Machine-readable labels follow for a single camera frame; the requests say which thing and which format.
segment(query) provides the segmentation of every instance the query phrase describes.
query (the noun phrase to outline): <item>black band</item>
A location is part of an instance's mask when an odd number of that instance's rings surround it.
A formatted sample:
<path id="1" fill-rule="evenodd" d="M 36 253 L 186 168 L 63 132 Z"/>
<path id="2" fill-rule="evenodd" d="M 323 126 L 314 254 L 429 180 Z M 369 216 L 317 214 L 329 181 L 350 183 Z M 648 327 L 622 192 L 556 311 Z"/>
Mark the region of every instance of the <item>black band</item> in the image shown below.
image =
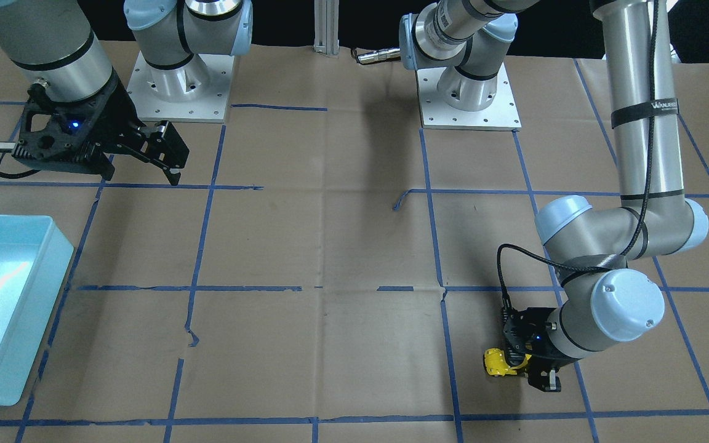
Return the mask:
<path id="1" fill-rule="evenodd" d="M 28 65 L 26 63 L 16 62 L 15 60 L 12 60 L 12 62 L 14 62 L 17 67 L 24 68 L 25 70 L 28 70 L 28 71 L 58 70 L 59 68 L 64 68 L 65 66 L 69 65 L 70 63 L 77 61 L 79 58 L 82 58 L 84 56 L 84 54 L 89 52 L 89 49 L 92 47 L 92 43 L 94 43 L 94 42 L 95 42 L 95 33 L 90 29 L 89 30 L 89 37 L 87 37 L 87 41 L 84 42 L 84 44 L 81 45 L 80 48 L 73 51 L 73 53 L 68 55 L 67 57 L 60 58 L 56 62 L 41 63 L 39 65 Z"/>
<path id="2" fill-rule="evenodd" d="M 650 199 L 660 199 L 662 197 L 673 197 L 682 196 L 686 193 L 684 189 L 678 189 L 677 191 L 666 191 L 666 193 L 651 193 L 648 198 Z M 620 196 L 621 200 L 643 200 L 644 194 L 630 194 L 629 196 Z"/>
<path id="3" fill-rule="evenodd" d="M 217 16 L 206 16 L 204 14 L 199 14 L 199 12 L 195 12 L 193 9 L 190 8 L 188 8 L 188 12 L 191 12 L 191 16 L 194 16 L 201 20 L 206 20 L 207 22 L 220 22 L 221 20 L 226 20 L 227 18 L 231 18 L 236 15 L 237 12 L 242 9 L 242 5 L 244 4 L 245 0 L 242 0 L 242 2 L 240 2 L 239 5 L 235 6 L 234 9 L 232 9 L 231 11 L 224 12 L 224 14 L 220 14 Z"/>
<path id="4" fill-rule="evenodd" d="M 470 56 L 472 55 L 472 40 L 473 39 L 467 40 L 467 45 L 464 47 L 464 59 L 462 59 L 459 66 L 464 65 L 467 61 L 469 61 Z"/>
<path id="5" fill-rule="evenodd" d="M 173 65 L 156 65 L 154 63 L 150 63 L 148 60 L 144 60 L 147 65 L 152 66 L 156 70 L 161 70 L 161 71 L 170 71 L 170 70 L 177 70 L 177 68 L 181 68 L 185 65 L 187 65 L 191 60 L 193 60 L 193 57 L 195 54 L 190 54 L 187 56 L 183 61 L 174 63 Z"/>
<path id="6" fill-rule="evenodd" d="M 524 8 L 524 9 L 514 10 L 514 9 L 503 8 L 502 6 L 496 5 L 496 3 L 492 2 L 492 0 L 483 0 L 483 3 L 485 3 L 486 6 L 489 6 L 489 8 L 494 9 L 495 11 L 503 12 L 503 14 L 518 14 L 518 12 L 524 11 L 526 9 L 526 8 Z"/>
<path id="7" fill-rule="evenodd" d="M 472 6 L 470 0 L 461 0 L 461 4 L 464 6 L 465 11 L 467 11 L 471 17 L 478 20 L 483 20 L 484 22 L 486 22 L 486 20 L 494 20 L 495 18 L 500 18 L 500 16 L 502 15 L 501 12 L 498 12 L 497 14 L 493 14 L 493 12 L 490 12 L 489 14 L 484 14 L 483 12 L 475 9 L 475 7 Z"/>
<path id="8" fill-rule="evenodd" d="M 439 37 L 442 42 L 445 42 L 449 45 L 461 45 L 467 39 L 454 39 L 453 37 L 448 36 L 448 34 L 445 34 L 445 31 L 442 30 L 442 28 L 439 27 L 439 20 L 436 19 L 436 14 L 434 14 L 434 18 L 431 19 L 433 21 L 433 26 L 434 26 L 434 31 L 436 31 L 436 35 Z"/>
<path id="9" fill-rule="evenodd" d="M 185 36 L 185 2 L 182 0 L 177 0 L 177 34 L 180 36 L 180 45 L 182 45 L 182 50 L 188 54 L 192 54 L 193 51 L 188 45 L 188 37 Z"/>
<path id="10" fill-rule="evenodd" d="M 622 207 L 622 209 L 627 210 L 631 214 L 633 214 L 634 217 L 636 217 L 636 222 L 639 222 L 639 213 L 633 210 L 633 208 L 630 207 Z M 642 222 L 642 249 L 639 250 L 639 255 L 636 256 L 636 258 L 641 258 L 642 255 L 644 255 L 645 252 L 647 252 L 647 224 Z"/>
<path id="11" fill-rule="evenodd" d="M 627 106 L 611 113 L 611 129 L 620 124 L 641 120 L 642 118 L 657 117 L 659 115 L 677 115 L 680 113 L 677 98 L 661 98 L 651 102 Z"/>
<path id="12" fill-rule="evenodd" d="M 461 74 L 461 75 L 464 76 L 465 78 L 474 79 L 475 81 L 486 81 L 487 79 L 495 78 L 495 77 L 497 76 L 497 74 L 500 73 L 500 71 L 497 71 L 496 73 L 493 73 L 493 74 L 490 75 L 490 76 L 476 76 L 475 74 L 467 73 L 467 71 L 465 71 L 465 70 L 461 67 L 461 65 L 456 66 L 456 67 L 455 67 L 455 70 L 456 70 L 457 73 Z"/>
<path id="13" fill-rule="evenodd" d="M 582 345 L 580 345 L 579 343 L 577 343 L 576 341 L 574 341 L 574 339 L 571 338 L 571 336 L 568 335 L 568 331 L 565 330 L 565 325 L 563 324 L 563 312 L 562 312 L 562 310 L 560 311 L 560 314 L 559 314 L 559 328 L 560 328 L 560 330 L 563 331 L 563 334 L 565 334 L 565 338 L 567 338 L 568 341 L 571 342 L 571 344 L 573 344 L 573 345 L 576 346 L 577 348 L 582 349 L 582 350 L 585 350 L 585 351 L 588 351 L 588 353 L 597 353 L 597 351 L 593 351 L 593 350 L 591 350 L 591 349 L 588 349 L 588 348 L 583 347 Z"/>

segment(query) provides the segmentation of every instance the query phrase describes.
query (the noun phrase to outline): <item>metal connector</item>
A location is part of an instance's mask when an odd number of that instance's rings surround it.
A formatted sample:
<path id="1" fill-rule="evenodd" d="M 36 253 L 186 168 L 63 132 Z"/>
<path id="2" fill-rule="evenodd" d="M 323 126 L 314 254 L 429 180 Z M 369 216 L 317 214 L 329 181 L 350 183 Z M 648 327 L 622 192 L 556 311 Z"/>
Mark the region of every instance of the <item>metal connector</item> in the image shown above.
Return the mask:
<path id="1" fill-rule="evenodd" d="M 360 65 L 371 65 L 378 62 L 387 62 L 390 60 L 400 59 L 401 49 L 394 47 L 375 50 L 372 52 L 366 52 L 365 54 L 357 54 L 354 57 Z"/>

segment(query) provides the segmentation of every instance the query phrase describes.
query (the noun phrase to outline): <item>light blue plastic bin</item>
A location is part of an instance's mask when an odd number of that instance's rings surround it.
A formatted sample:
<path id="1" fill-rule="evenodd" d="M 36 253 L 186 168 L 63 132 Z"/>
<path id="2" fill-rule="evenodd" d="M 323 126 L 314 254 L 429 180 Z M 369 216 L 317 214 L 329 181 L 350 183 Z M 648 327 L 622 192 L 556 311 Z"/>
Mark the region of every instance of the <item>light blue plastic bin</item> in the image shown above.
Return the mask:
<path id="1" fill-rule="evenodd" d="M 20 400 L 72 255 L 51 217 L 0 215 L 0 406 Z"/>

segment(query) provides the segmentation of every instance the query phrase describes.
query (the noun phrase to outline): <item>aluminum base plate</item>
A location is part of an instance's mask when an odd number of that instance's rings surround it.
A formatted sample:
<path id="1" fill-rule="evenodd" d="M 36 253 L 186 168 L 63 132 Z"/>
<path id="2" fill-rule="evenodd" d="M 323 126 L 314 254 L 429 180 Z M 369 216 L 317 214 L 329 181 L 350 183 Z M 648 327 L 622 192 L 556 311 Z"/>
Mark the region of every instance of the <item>aluminum base plate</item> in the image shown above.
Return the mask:
<path id="1" fill-rule="evenodd" d="M 423 128 L 427 129 L 474 129 L 480 131 L 511 131 L 521 128 L 521 119 L 507 79 L 505 65 L 497 74 L 497 93 L 492 104 L 484 110 L 467 112 L 457 110 L 442 100 L 436 84 L 445 68 L 429 68 L 417 71 L 417 97 Z"/>
<path id="2" fill-rule="evenodd" d="M 152 91 L 149 67 L 144 56 L 138 53 L 130 82 L 127 83 L 127 93 L 135 103 L 138 118 L 142 121 L 225 123 L 234 58 L 210 54 L 201 54 L 201 58 L 209 68 L 212 81 L 207 93 L 189 102 L 170 103 L 161 100 Z"/>

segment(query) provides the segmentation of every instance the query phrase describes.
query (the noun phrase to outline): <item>yellow object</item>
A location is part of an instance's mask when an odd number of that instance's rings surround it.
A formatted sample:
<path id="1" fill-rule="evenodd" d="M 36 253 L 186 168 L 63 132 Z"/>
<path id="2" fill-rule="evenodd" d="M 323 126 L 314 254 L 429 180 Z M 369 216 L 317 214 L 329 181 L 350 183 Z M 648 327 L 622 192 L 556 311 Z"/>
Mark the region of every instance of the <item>yellow object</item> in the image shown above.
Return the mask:
<path id="1" fill-rule="evenodd" d="M 483 355 L 486 365 L 486 372 L 493 377 L 504 377 L 505 375 L 518 375 L 518 371 L 529 363 L 529 354 L 524 355 L 524 361 L 520 365 L 510 367 L 505 361 L 505 353 L 500 348 L 491 348 Z"/>

